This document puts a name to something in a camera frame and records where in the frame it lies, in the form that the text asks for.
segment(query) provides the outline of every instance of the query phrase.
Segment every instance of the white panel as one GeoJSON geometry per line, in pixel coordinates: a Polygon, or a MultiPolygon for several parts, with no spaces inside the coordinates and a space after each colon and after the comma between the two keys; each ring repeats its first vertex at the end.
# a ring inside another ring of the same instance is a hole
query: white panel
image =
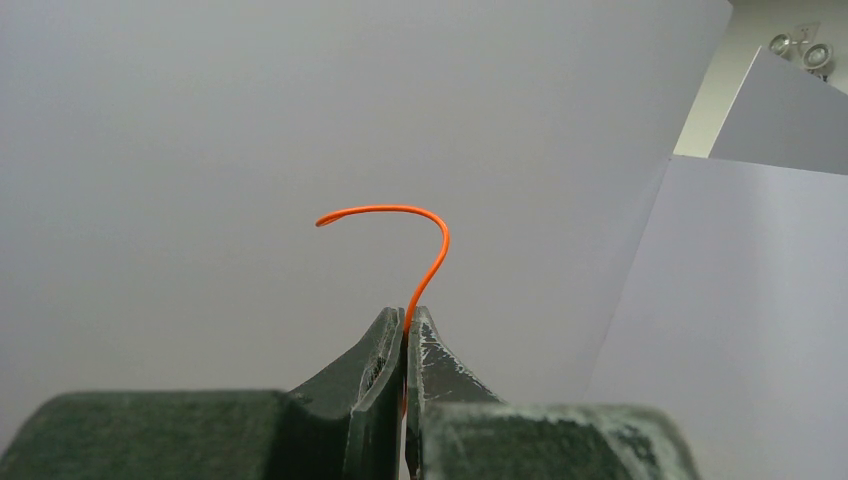
{"type": "Polygon", "coordinates": [[[672,160],[586,395],[659,406],[704,478],[848,471],[848,177],[672,160]]]}
{"type": "Polygon", "coordinates": [[[848,95],[761,48],[710,157],[848,174],[848,95]]]}
{"type": "Polygon", "coordinates": [[[348,3],[5,2],[0,437],[69,389],[305,380],[438,250],[312,226],[369,203],[452,227],[422,304],[481,379],[582,395],[729,6],[348,3]]]}

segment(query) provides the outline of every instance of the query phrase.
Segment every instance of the wall outlet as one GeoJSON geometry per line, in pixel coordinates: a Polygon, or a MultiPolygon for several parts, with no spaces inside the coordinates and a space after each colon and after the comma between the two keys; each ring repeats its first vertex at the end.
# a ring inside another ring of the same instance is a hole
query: wall outlet
{"type": "Polygon", "coordinates": [[[819,31],[821,22],[803,23],[795,27],[792,31],[792,41],[798,42],[803,46],[811,46],[816,39],[816,33],[819,31]]]}

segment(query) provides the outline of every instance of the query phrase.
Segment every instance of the light fixture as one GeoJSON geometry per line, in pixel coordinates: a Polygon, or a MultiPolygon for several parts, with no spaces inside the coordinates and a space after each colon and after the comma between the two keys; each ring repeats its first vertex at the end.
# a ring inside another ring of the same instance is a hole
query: light fixture
{"type": "Polygon", "coordinates": [[[819,72],[833,59],[833,47],[826,43],[817,43],[804,52],[801,61],[810,73],[819,72]]]}
{"type": "Polygon", "coordinates": [[[786,33],[778,34],[771,39],[771,42],[769,42],[769,50],[771,50],[771,53],[781,58],[786,58],[791,46],[792,38],[786,33]]]}

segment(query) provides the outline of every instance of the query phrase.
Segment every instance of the curved orange cable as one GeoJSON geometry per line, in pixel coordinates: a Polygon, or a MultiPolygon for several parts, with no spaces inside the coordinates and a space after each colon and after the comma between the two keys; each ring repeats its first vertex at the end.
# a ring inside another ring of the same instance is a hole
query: curved orange cable
{"type": "Polygon", "coordinates": [[[442,262],[448,254],[448,247],[450,247],[450,232],[448,231],[448,226],[435,213],[410,205],[366,205],[364,207],[345,208],[344,210],[337,210],[324,215],[315,222],[315,226],[323,227],[324,225],[329,225],[342,217],[367,212],[414,213],[416,215],[429,218],[436,222],[439,228],[442,229],[442,250],[439,252],[439,256],[436,257],[436,261],[433,262],[433,265],[431,265],[430,269],[427,270],[424,278],[421,279],[421,283],[418,284],[418,288],[415,289],[415,293],[413,293],[412,298],[409,299],[409,306],[406,307],[406,317],[403,322],[403,334],[404,336],[409,336],[409,327],[412,325],[412,316],[415,314],[415,307],[418,305],[418,299],[421,298],[421,294],[424,292],[424,289],[427,288],[427,284],[430,283],[430,279],[433,278],[433,275],[435,275],[436,271],[439,270],[439,267],[442,266],[442,262]]]}

